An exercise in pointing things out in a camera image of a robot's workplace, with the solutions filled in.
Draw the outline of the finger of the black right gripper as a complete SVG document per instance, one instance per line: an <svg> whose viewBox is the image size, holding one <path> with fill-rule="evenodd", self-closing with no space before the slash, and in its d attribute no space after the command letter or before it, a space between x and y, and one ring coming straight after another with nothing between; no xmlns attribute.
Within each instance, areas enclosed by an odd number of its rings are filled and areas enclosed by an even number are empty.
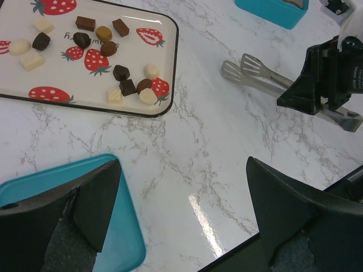
<svg viewBox="0 0 363 272"><path fill-rule="evenodd" d="M314 45L307 49L302 71L277 99L277 105L309 115L323 110L321 98L332 99L337 90L337 48Z"/></svg>

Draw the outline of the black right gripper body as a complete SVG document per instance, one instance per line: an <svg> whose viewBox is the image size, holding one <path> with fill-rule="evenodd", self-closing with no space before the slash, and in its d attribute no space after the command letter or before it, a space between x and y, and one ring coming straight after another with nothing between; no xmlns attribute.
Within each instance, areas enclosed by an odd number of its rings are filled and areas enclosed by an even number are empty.
<svg viewBox="0 0 363 272"><path fill-rule="evenodd" d="M338 109L353 94L362 94L362 42L354 36L344 38L341 49L337 39L329 42L323 55L323 91L330 109Z"/></svg>

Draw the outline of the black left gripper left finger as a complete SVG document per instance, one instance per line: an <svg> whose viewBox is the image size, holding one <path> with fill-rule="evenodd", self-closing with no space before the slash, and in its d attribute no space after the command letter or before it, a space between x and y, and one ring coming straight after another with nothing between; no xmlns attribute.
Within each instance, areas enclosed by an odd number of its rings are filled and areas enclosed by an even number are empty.
<svg viewBox="0 0 363 272"><path fill-rule="evenodd" d="M117 159L1 206L1 271L93 271L121 176Z"/></svg>

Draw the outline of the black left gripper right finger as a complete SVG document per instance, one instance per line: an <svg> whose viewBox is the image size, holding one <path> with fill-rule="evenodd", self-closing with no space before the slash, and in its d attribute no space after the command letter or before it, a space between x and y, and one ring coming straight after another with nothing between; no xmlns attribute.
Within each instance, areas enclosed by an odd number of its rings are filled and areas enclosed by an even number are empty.
<svg viewBox="0 0 363 272"><path fill-rule="evenodd" d="M362 271L362 204L295 180L253 157L248 188L267 267L296 236L319 271Z"/></svg>

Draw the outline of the metal serving tongs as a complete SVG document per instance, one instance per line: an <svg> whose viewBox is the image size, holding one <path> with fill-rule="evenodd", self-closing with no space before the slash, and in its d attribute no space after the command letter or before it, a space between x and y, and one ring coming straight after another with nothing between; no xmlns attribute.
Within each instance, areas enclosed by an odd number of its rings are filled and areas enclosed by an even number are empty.
<svg viewBox="0 0 363 272"><path fill-rule="evenodd" d="M221 66L221 75L239 85L249 86L274 98L279 98L284 91L293 84L293 81L267 68L261 60L243 54L240 65L224 61ZM323 109L317 117L341 127L343 130L354 133L362 125L362 116L344 107L329 110L328 100L320 99Z"/></svg>

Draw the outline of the white oval chocolate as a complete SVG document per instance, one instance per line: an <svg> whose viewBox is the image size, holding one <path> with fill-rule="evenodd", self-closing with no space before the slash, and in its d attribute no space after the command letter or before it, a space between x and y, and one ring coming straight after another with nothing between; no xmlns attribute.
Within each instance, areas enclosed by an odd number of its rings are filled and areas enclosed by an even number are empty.
<svg viewBox="0 0 363 272"><path fill-rule="evenodd" d="M154 80L157 77L159 77L159 73L160 73L159 68L151 63L148 63L144 67L143 72L144 72L145 78L150 79L150 80Z"/></svg>

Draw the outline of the dark square chocolate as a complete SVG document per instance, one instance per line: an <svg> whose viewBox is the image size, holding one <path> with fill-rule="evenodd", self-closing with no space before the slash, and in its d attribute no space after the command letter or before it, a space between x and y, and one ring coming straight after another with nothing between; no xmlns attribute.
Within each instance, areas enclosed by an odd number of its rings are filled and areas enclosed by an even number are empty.
<svg viewBox="0 0 363 272"><path fill-rule="evenodd" d="M135 85L131 79L122 80L119 87L123 96L129 96L137 93Z"/></svg>

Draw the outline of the white round chocolate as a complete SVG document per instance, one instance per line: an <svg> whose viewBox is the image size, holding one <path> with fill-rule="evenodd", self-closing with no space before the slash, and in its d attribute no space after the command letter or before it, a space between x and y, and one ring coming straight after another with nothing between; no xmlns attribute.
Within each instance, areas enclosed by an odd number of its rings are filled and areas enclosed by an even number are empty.
<svg viewBox="0 0 363 272"><path fill-rule="evenodd" d="M139 98L146 105L154 105L158 101L157 96L151 88L140 91Z"/></svg>

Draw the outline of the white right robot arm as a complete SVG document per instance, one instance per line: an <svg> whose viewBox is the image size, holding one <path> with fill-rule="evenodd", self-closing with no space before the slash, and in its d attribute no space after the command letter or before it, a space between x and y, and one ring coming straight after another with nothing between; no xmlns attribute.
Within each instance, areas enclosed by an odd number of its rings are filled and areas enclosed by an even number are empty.
<svg viewBox="0 0 363 272"><path fill-rule="evenodd" d="M300 76L277 99L277 105L315 115L331 111L362 93L362 1L326 1L340 33L307 49Z"/></svg>

